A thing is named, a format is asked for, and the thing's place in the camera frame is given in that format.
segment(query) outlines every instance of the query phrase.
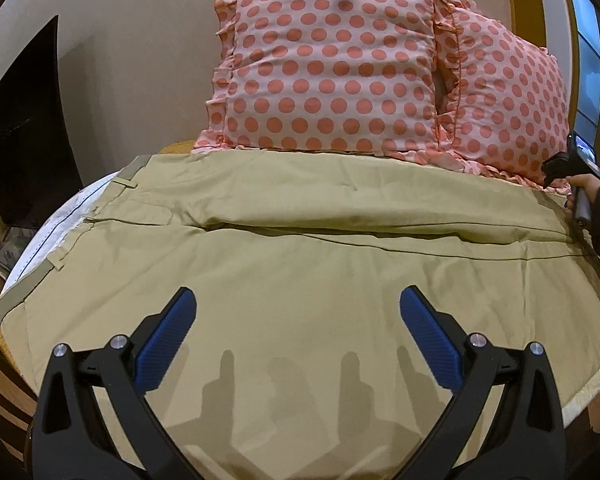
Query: metal bolt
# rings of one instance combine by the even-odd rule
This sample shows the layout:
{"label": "metal bolt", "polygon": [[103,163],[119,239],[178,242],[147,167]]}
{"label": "metal bolt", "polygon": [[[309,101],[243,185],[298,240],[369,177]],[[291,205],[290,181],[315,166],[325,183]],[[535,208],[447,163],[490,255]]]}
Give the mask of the metal bolt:
{"label": "metal bolt", "polygon": [[56,357],[62,357],[64,354],[66,354],[66,351],[68,350],[68,348],[69,347],[67,345],[65,345],[64,343],[60,343],[54,347],[54,355]]}
{"label": "metal bolt", "polygon": [[124,348],[126,345],[126,335],[115,335],[109,341],[111,348],[115,348],[116,350],[120,350]]}
{"label": "metal bolt", "polygon": [[487,338],[480,333],[473,333],[469,336],[469,341],[476,348],[482,348],[487,345]]}
{"label": "metal bolt", "polygon": [[531,345],[529,346],[529,349],[531,350],[532,354],[535,355],[542,355],[544,354],[544,346],[542,346],[542,343],[531,343]]}

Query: polka dot pillow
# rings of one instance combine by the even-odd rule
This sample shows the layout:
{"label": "polka dot pillow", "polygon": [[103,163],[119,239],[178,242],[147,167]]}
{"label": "polka dot pillow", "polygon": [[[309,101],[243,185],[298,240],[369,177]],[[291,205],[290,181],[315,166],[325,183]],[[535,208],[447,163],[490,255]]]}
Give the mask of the polka dot pillow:
{"label": "polka dot pillow", "polygon": [[196,147],[439,154],[433,0],[216,0],[222,63]]}
{"label": "polka dot pillow", "polygon": [[565,149],[567,95],[557,61],[485,18],[469,0],[435,0],[438,65],[449,94],[441,136],[465,171],[541,184]]}

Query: blue window pane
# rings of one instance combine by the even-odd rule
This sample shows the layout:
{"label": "blue window pane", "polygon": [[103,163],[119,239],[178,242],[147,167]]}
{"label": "blue window pane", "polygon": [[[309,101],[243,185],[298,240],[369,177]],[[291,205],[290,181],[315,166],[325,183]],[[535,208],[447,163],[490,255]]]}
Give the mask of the blue window pane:
{"label": "blue window pane", "polygon": [[576,114],[576,133],[586,140],[591,146],[596,143],[596,125],[589,121],[583,114]]}
{"label": "blue window pane", "polygon": [[578,110],[598,124],[600,116],[600,58],[589,44],[580,39],[580,93]]}
{"label": "blue window pane", "polygon": [[578,32],[582,34],[600,56],[600,29],[596,9],[591,0],[573,0]]}

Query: white fabric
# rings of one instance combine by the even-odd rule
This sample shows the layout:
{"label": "white fabric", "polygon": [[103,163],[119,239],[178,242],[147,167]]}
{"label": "white fabric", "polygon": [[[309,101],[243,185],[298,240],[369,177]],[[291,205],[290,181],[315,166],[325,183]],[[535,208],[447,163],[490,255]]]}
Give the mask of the white fabric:
{"label": "white fabric", "polygon": [[91,204],[99,199],[106,185],[117,174],[117,171],[111,173],[85,187],[49,217],[13,267],[0,295],[4,294],[11,285],[33,270],[51,251],[58,247],[64,236],[82,221],[82,216],[88,211]]}

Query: black panel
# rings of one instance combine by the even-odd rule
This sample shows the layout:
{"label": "black panel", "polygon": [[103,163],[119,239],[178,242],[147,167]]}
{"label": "black panel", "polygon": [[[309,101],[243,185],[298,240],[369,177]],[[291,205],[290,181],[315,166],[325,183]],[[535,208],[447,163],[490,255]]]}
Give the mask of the black panel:
{"label": "black panel", "polygon": [[39,228],[82,189],[62,115],[57,37],[56,16],[0,81],[0,216],[9,226]]}

